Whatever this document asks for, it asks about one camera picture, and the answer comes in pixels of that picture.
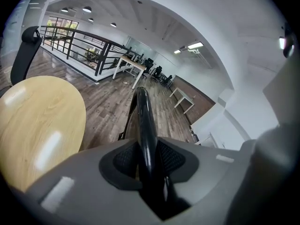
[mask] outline table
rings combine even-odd
[[[25,191],[47,171],[79,151],[85,105],[67,81],[38,76],[0,99],[0,167],[6,181]]]
[[[112,79],[115,78],[115,76],[116,76],[116,74],[117,74],[117,72],[118,72],[118,69],[119,69],[120,64],[121,64],[122,61],[125,61],[125,62],[126,62],[126,65],[127,65],[127,64],[131,64],[132,66],[134,66],[134,67],[136,67],[136,68],[138,68],[138,69],[140,70],[140,73],[139,73],[139,75],[137,76],[137,78],[136,78],[136,80],[135,80],[135,83],[134,83],[133,86],[132,86],[132,89],[134,89],[134,88],[135,88],[135,85],[137,84],[137,82],[139,81],[140,77],[142,76],[143,71],[146,70],[146,67],[144,67],[144,66],[142,66],[142,65],[140,65],[140,64],[138,64],[138,63],[136,63],[136,62],[133,62],[132,60],[130,60],[129,58],[127,58],[127,57],[125,57],[125,56],[122,56],[122,57],[120,57],[120,60],[119,60],[119,62],[118,62],[118,65],[117,65],[117,67],[116,67],[116,69],[115,69],[115,71],[114,71],[114,74],[113,74],[113,76],[112,76]]]
[[[186,114],[186,113],[187,113],[187,112],[195,105],[195,103],[193,102],[193,100],[192,100],[187,94],[185,94],[185,92],[181,91],[179,88],[176,88],[176,89],[174,90],[174,92],[170,95],[170,97],[171,97],[176,91],[178,91],[178,92],[181,93],[182,98],[178,101],[178,103],[174,106],[174,108],[177,107],[177,106],[179,105],[179,103],[181,103],[181,102],[183,101],[183,99],[186,99],[187,101],[189,101],[189,102],[192,104],[186,111],[184,111],[183,114]]]

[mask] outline brick wall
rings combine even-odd
[[[175,76],[175,78],[173,79],[173,84],[170,86],[171,91],[173,92],[176,87],[184,91],[195,103],[195,105],[186,113],[190,124],[196,122],[215,104],[215,102],[208,96],[206,96],[200,90],[178,76]],[[177,100],[182,97],[182,95],[178,91],[176,91],[174,95]],[[184,99],[180,103],[180,105],[184,111],[191,106],[190,102],[188,102],[186,99]]]

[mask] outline wooden tabletop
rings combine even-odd
[[[79,151],[85,105],[67,81],[38,76],[19,82],[0,99],[0,168],[25,191],[36,179]]]
[[[130,63],[131,65],[133,65],[133,66],[135,66],[135,67],[137,67],[137,68],[139,68],[139,69],[141,69],[141,70],[143,70],[143,71],[146,70],[146,67],[145,67],[145,66],[142,66],[141,64],[138,64],[137,62],[134,62],[134,61],[130,60],[128,57],[122,56],[121,58],[122,58],[125,62],[128,62],[128,63]]]

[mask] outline chair headrest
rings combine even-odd
[[[25,43],[36,43],[39,39],[39,32],[38,32],[38,26],[33,26],[27,28],[23,34],[22,34],[22,41]]]

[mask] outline handrail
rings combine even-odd
[[[45,30],[43,30],[44,34],[41,33],[41,35],[44,35],[43,44],[46,43],[48,46],[52,47],[52,50],[56,49],[57,51],[60,51],[63,54],[67,55],[67,59],[71,57],[72,59],[75,59],[81,62],[82,64],[92,68],[95,71],[95,76],[101,74],[103,70],[113,69],[114,67],[104,67],[104,65],[117,63],[118,60],[116,59],[120,57],[114,57],[114,56],[120,56],[118,54],[128,55],[129,53],[131,53],[133,54],[133,57],[140,57],[139,54],[131,50],[131,47],[126,48],[123,45],[117,44],[116,42],[113,42],[109,39],[100,37],[98,35],[89,32],[85,32],[77,29],[71,29],[71,28],[57,27],[57,26],[41,26],[41,27],[45,28]],[[65,30],[68,32],[67,34],[62,34],[62,33],[58,33],[58,30]],[[76,38],[75,37],[76,33],[83,34],[84,35],[83,40]],[[87,49],[86,46],[81,47],[80,44],[78,43],[75,44],[74,39],[97,48],[100,51],[100,54],[90,51],[90,49]],[[90,43],[87,40],[91,42],[94,41],[99,46]],[[74,51],[72,49],[72,46],[82,49],[84,53],[81,53],[80,50],[78,49],[77,51]],[[78,60],[77,59],[78,55],[84,57],[85,59]]]

